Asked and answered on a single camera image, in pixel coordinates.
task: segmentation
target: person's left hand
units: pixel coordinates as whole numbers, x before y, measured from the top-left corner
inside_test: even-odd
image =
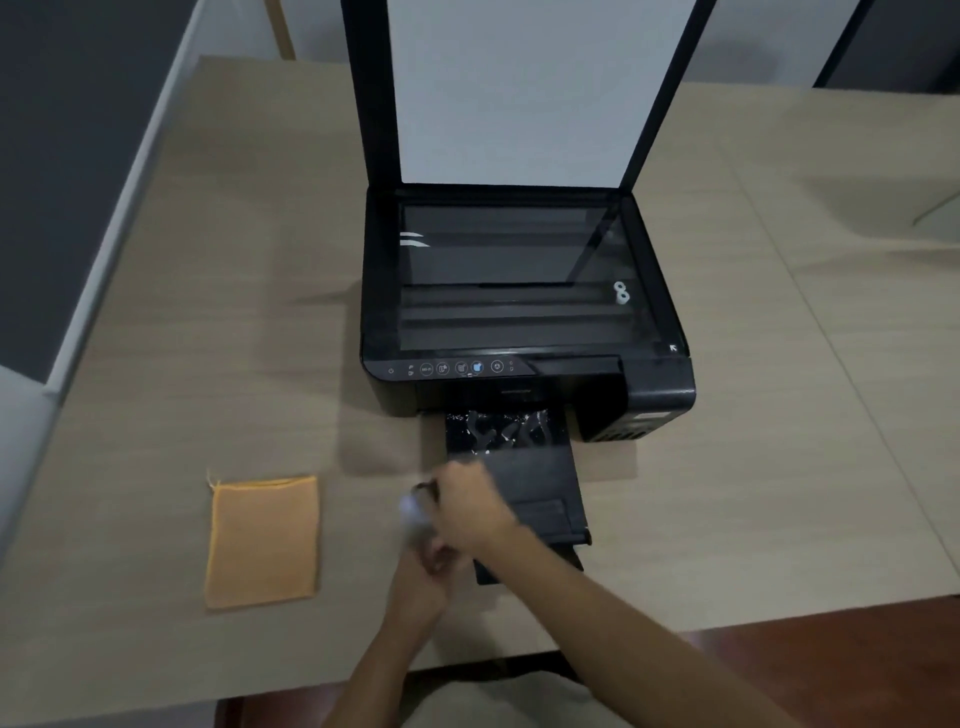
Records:
[[[450,603],[457,572],[468,563],[440,539],[421,548],[405,548],[390,586],[384,627],[399,630],[422,646]]]

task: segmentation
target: control panel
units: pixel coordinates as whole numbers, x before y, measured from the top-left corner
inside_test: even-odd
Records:
[[[364,361],[371,375],[387,381],[418,379],[470,379],[488,376],[530,376],[535,374],[526,362],[515,355],[488,354],[454,356],[444,359],[400,359],[396,361]]]

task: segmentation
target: printer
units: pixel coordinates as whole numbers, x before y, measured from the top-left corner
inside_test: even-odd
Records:
[[[445,413],[449,455],[578,567],[567,417],[636,440],[696,398],[632,190],[713,2],[342,0],[363,368],[390,414]]]

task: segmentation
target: scanner lid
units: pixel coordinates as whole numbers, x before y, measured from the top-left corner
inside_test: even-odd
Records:
[[[342,0],[371,187],[633,188],[715,0]]]

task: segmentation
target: hand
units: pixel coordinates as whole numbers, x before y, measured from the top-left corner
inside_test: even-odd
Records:
[[[479,460],[449,462],[434,471],[438,502],[420,497],[420,504],[440,537],[460,551],[482,560],[485,545],[516,526],[516,516],[500,496]]]
[[[384,627],[409,638],[419,650],[450,603],[457,573],[468,563],[439,538],[404,549],[390,586]]]

